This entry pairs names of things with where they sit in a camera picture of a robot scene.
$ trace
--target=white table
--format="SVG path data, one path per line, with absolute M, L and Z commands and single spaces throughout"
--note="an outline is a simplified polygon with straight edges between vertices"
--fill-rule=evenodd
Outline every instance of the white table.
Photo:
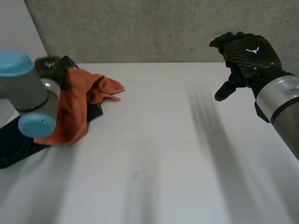
M 196 132 L 188 92 L 213 95 L 224 64 L 79 66 L 126 91 L 77 143 L 0 170 L 1 223 L 299 223 L 298 162 L 257 117 L 250 89 L 215 102 L 230 147 Z

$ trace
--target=black glove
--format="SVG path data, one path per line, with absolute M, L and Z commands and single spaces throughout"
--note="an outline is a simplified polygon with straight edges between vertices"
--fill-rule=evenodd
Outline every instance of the black glove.
M 222 101 L 235 92 L 236 88 L 250 87 L 252 77 L 268 67 L 282 69 L 279 57 L 271 44 L 262 36 L 226 33 L 210 43 L 210 47 L 218 48 L 231 69 L 231 75 L 216 92 L 215 99 Z

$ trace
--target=orange towel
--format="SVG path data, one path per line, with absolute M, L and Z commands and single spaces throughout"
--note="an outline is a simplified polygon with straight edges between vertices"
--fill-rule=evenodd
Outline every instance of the orange towel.
M 125 91 L 119 82 L 82 69 L 69 69 L 66 80 L 70 88 L 60 92 L 55 130 L 48 137 L 34 139 L 35 143 L 61 145 L 82 138 L 88 131 L 87 102 L 118 101 L 112 94 Z

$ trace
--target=logo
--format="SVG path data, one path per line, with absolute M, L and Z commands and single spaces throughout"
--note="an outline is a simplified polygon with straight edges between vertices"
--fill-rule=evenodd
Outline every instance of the logo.
M 260 47 L 257 47 L 256 50 L 249 50 L 249 49 L 246 49 L 247 51 L 251 52 L 251 53 L 255 53 L 257 54 L 258 50 L 260 49 Z

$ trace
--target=concrete wall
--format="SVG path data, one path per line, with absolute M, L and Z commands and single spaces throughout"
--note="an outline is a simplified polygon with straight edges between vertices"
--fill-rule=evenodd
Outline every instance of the concrete wall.
M 50 54 L 77 63 L 219 62 L 208 44 L 265 36 L 299 74 L 298 0 L 25 0 Z

